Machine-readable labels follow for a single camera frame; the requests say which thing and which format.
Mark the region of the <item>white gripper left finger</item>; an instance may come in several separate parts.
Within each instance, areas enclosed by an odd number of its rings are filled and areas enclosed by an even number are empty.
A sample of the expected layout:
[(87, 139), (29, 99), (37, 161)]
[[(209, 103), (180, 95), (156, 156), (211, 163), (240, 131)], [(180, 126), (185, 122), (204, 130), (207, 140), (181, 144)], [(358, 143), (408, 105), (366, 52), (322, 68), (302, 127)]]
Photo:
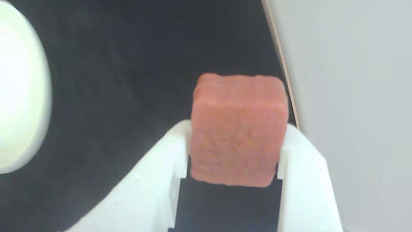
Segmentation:
[(68, 232), (167, 232), (187, 177), (190, 120), (174, 125)]

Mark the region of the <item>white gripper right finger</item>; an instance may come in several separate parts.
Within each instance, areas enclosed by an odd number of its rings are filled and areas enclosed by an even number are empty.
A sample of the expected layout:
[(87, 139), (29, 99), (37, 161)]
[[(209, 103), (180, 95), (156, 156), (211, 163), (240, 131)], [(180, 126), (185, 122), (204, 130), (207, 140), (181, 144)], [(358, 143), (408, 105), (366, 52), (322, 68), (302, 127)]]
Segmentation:
[(342, 232), (324, 157), (293, 125), (287, 125), (277, 179), (282, 180), (278, 232)]

